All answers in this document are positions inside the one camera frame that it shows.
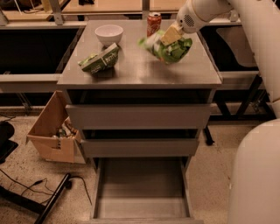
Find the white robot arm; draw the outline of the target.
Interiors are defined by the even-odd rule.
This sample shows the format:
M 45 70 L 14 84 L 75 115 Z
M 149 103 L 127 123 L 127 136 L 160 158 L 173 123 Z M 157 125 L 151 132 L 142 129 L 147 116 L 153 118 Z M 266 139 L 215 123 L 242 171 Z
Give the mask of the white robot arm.
M 239 13 L 272 108 L 279 114 L 279 0 L 186 0 L 161 41 L 169 45 L 232 9 Z M 280 122 L 265 122 L 241 141 L 230 180 L 227 224 L 280 224 Z

